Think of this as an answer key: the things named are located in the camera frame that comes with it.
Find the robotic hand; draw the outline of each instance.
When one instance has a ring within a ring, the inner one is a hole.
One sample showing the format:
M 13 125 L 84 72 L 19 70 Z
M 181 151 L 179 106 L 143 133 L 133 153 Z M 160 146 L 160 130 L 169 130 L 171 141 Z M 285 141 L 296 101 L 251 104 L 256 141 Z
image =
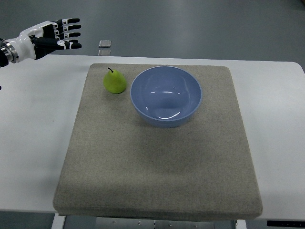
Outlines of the robotic hand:
M 81 48 L 77 40 L 67 40 L 81 35 L 79 32 L 68 32 L 79 29 L 80 25 L 69 25 L 79 21 L 78 18 L 45 21 L 22 31 L 17 38 L 0 39 L 0 67 L 27 58 L 38 60 L 55 50 Z

